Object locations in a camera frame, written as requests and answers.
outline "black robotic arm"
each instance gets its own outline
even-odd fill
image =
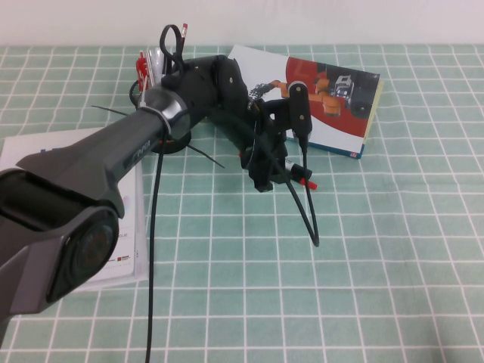
[[[294,85],[286,100],[252,102],[235,60],[218,55],[175,65],[146,91],[146,107],[0,172],[0,346],[12,316],[45,310],[104,267],[124,216],[118,182],[167,132],[180,138],[208,117],[240,151],[257,190],[283,181],[286,130],[302,145],[311,132],[307,88]]]

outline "white wall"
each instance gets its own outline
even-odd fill
[[[1,0],[0,44],[484,42],[483,0]],[[146,11],[139,8],[146,4]]]

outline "orange robot image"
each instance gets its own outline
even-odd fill
[[[269,85],[281,90],[281,97],[288,98],[287,83],[281,81],[272,81]],[[330,80],[327,78],[317,78],[315,80],[315,93],[309,93],[309,100],[321,102],[324,108],[324,114],[338,117],[341,114],[341,104],[338,99],[330,95]]]

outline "book cover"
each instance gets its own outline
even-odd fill
[[[25,156],[70,146],[99,129],[80,129],[5,138],[0,170],[18,168]],[[78,290],[126,284],[147,279],[147,248],[144,231],[144,198],[141,166],[135,166],[118,184],[125,215],[119,220],[119,237],[107,264]]]
[[[292,82],[304,82],[312,115],[309,144],[361,158],[383,87],[379,74],[241,45],[235,45],[228,57],[237,61],[253,100],[286,98]],[[287,137],[293,138],[291,131]]]

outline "table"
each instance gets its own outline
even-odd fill
[[[363,158],[310,150],[313,248],[287,189],[259,194],[230,143],[195,128],[225,169],[191,150],[163,165],[153,361],[483,362],[484,45],[260,48],[381,74]],[[140,49],[0,48],[0,147],[119,119],[92,104],[132,112]],[[148,212],[155,157],[142,166]],[[74,293],[15,318],[0,362],[144,361],[146,314],[146,283]]]

